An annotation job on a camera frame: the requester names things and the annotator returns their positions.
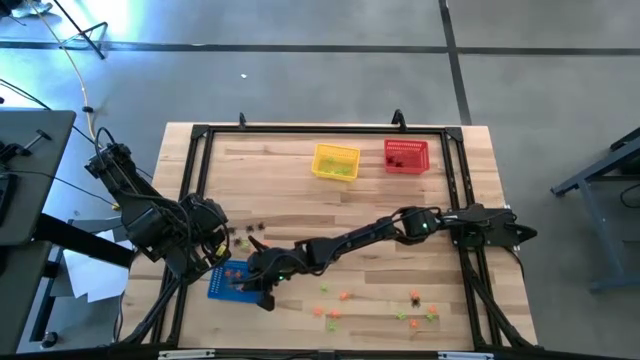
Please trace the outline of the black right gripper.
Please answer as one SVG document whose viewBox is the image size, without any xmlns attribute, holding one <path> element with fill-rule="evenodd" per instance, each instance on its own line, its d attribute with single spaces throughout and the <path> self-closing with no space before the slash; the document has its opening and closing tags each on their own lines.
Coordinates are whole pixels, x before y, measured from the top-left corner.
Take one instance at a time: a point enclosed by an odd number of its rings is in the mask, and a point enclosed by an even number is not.
<svg viewBox="0 0 640 360">
<path fill-rule="evenodd" d="M 275 298 L 270 292 L 283 277 L 305 269 L 305 251 L 300 247 L 268 248 L 251 235 L 248 236 L 248 241 L 253 246 L 253 252 L 247 259 L 249 275 L 246 290 L 262 292 L 256 304 L 271 312 L 275 309 Z"/>
</svg>

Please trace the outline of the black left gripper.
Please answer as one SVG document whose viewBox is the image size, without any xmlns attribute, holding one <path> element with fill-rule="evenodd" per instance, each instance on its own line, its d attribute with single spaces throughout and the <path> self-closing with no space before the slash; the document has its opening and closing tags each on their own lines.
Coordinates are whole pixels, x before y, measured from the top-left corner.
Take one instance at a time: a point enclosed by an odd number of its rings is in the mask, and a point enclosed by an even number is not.
<svg viewBox="0 0 640 360">
<path fill-rule="evenodd" d="M 209 280 L 213 273 L 230 258 L 230 241 L 226 228 L 192 231 L 192 249 L 172 252 L 172 271 L 185 284 L 200 278 Z"/>
</svg>

